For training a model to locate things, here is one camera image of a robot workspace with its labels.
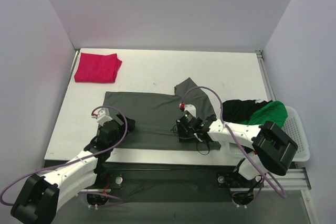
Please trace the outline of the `grey t shirt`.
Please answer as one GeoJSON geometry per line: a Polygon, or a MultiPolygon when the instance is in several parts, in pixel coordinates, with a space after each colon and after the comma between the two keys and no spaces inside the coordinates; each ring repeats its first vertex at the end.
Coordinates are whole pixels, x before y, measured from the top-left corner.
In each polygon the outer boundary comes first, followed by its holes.
{"type": "Polygon", "coordinates": [[[206,119],[215,113],[209,97],[188,78],[176,85],[174,94],[141,92],[106,92],[103,105],[112,106],[110,114],[120,110],[127,118],[135,120],[135,129],[118,146],[123,149],[201,151],[219,150],[218,142],[199,143],[197,139],[180,141],[176,120],[182,112],[180,103],[194,105],[196,115],[206,119]]]}

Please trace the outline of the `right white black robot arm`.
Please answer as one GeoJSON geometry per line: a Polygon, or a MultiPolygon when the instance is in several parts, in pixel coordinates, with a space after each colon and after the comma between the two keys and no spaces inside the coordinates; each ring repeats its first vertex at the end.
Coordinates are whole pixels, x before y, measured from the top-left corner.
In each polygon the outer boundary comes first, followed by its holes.
{"type": "Polygon", "coordinates": [[[298,149],[295,141],[270,121],[263,125],[223,123],[215,116],[202,120],[185,111],[176,120],[176,126],[180,139],[191,138],[206,144],[232,143],[242,146],[241,151],[251,149],[250,158],[243,154],[243,160],[232,174],[233,182],[238,186],[245,186],[256,176],[268,172],[286,175],[298,149]]]}

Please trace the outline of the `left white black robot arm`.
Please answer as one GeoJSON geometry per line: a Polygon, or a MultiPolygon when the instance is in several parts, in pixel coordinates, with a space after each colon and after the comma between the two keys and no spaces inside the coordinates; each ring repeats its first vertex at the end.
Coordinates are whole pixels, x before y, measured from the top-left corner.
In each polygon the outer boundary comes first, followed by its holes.
{"type": "Polygon", "coordinates": [[[11,208],[21,223],[52,223],[57,211],[87,187],[106,183],[104,162],[117,144],[135,129],[135,120],[117,114],[98,128],[97,135],[69,162],[25,181],[11,208]]]}

